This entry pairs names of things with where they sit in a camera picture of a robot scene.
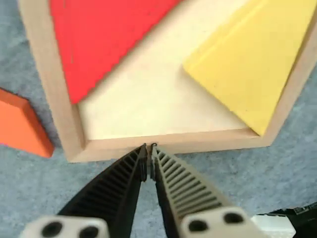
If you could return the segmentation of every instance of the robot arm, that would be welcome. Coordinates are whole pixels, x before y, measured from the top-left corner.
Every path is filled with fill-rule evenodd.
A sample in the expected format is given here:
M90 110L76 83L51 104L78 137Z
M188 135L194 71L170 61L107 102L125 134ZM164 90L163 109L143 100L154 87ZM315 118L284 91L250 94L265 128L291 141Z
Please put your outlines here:
M58 215L28 224L20 238L130 237L147 172L156 182L168 238L266 237L193 167L156 144L148 156L144 144L101 172Z

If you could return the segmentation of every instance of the wooden block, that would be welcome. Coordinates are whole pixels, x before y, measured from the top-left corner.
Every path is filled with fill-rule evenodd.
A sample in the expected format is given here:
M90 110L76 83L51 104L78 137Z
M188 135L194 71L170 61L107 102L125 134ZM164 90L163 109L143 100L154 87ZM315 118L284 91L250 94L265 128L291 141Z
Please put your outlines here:
M0 144L43 157L53 154L54 146L28 100L0 89Z
M251 0L184 69L259 135L274 113L317 0Z

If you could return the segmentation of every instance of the screw hole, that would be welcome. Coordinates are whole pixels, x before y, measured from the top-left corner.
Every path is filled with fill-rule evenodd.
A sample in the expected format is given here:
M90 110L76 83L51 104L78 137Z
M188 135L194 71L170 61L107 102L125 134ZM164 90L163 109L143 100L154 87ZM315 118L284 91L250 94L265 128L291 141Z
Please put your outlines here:
M207 223L201 220L191 221L188 228L191 232L203 232L208 230Z
M224 215L224 221L227 224L237 224L243 222L244 220L241 215L231 212Z
M89 226L80 231L79 238L96 238L98 232L97 227Z
M61 222L51 222L48 223L42 230L42 236L45 238L52 238L60 233L63 225Z

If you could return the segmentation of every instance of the wooden tray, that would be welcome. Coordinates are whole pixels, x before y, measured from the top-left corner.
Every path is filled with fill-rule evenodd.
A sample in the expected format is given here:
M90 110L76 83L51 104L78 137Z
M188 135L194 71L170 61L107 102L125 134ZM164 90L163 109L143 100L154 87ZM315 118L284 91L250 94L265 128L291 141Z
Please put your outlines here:
M48 1L20 0L27 36L67 159L118 158L142 143L154 142L171 153L270 145L317 61L316 14L264 136L248 128L179 65L246 1L183 1L86 99L72 105Z

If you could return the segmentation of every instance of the orange block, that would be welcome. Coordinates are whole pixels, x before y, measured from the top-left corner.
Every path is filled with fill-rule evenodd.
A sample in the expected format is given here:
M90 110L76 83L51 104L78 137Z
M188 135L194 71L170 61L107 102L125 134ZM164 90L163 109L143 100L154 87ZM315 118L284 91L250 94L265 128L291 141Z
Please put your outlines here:
M0 144L49 158L54 146L28 100L0 89Z

